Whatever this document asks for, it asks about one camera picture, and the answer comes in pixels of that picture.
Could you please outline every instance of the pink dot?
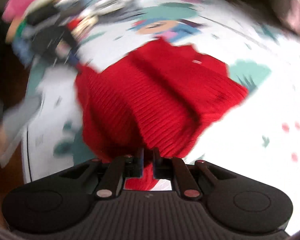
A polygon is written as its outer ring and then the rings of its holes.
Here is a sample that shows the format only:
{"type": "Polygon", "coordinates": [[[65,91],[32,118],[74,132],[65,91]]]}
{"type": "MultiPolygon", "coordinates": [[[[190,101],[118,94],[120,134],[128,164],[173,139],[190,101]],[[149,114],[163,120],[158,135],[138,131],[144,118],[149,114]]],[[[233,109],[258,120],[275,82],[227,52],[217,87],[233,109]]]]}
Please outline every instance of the pink dot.
{"type": "Polygon", "coordinates": [[[298,155],[296,153],[292,153],[291,154],[291,160],[294,162],[294,163],[297,163],[298,162],[298,155]]]}
{"type": "Polygon", "coordinates": [[[298,123],[298,122],[295,122],[295,127],[296,127],[296,129],[298,130],[298,131],[300,131],[300,124],[298,123]]]}
{"type": "Polygon", "coordinates": [[[289,132],[290,128],[289,128],[289,126],[288,126],[287,123],[283,123],[283,124],[282,124],[282,130],[284,130],[286,133],[289,132]]]}

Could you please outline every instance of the brown floor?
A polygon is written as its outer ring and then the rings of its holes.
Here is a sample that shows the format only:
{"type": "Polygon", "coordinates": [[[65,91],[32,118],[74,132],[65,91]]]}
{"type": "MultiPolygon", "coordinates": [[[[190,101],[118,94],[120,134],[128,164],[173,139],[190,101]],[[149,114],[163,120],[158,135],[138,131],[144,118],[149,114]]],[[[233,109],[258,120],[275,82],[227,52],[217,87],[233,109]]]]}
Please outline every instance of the brown floor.
{"type": "MultiPolygon", "coordinates": [[[[24,69],[10,46],[5,48],[5,54],[0,63],[0,98],[5,107],[11,107],[20,102],[25,93],[29,73],[24,69]]],[[[13,188],[23,184],[21,147],[17,148],[8,165],[0,167],[0,226],[5,226],[1,213],[1,203],[4,196],[13,188]]]]}

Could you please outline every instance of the silver screw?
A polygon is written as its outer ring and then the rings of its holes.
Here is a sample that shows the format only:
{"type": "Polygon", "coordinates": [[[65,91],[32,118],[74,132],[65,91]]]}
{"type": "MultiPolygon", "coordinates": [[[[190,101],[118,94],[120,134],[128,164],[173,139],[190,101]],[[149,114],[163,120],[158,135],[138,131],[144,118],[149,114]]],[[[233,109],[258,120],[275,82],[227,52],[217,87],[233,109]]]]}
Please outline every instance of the silver screw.
{"type": "Polygon", "coordinates": [[[184,193],[183,193],[186,197],[199,197],[200,192],[195,190],[195,189],[187,189],[184,193]]]}
{"type": "Polygon", "coordinates": [[[109,189],[101,189],[97,191],[98,197],[110,197],[112,195],[111,190],[109,189]]]}

